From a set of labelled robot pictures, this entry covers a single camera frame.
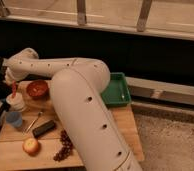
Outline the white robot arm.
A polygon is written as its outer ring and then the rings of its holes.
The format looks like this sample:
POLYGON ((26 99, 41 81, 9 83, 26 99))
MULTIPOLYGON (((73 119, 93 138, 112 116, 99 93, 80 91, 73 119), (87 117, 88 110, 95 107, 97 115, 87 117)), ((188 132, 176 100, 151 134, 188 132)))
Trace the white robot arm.
POLYGON ((54 110, 87 171, 142 171, 101 93, 110 82, 108 66, 90 58, 41 59, 26 48, 7 60, 5 79, 29 74, 49 77, 54 110))

